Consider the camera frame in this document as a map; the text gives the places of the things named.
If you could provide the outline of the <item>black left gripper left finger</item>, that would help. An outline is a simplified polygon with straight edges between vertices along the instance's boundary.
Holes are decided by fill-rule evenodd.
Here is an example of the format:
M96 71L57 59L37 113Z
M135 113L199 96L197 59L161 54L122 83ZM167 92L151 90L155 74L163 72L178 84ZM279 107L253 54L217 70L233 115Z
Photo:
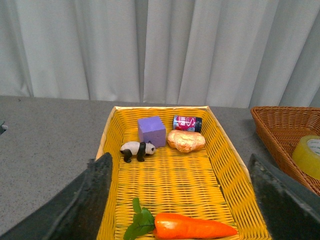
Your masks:
M1 235L2 240L94 240L112 181L113 158L90 159L86 170L37 211Z

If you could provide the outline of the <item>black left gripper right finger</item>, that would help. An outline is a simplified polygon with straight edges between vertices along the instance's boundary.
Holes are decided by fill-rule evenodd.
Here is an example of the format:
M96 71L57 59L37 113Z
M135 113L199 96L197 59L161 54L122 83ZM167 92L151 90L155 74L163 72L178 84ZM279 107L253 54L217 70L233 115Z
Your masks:
M318 240L320 197L252 154L248 163L254 193L274 240Z

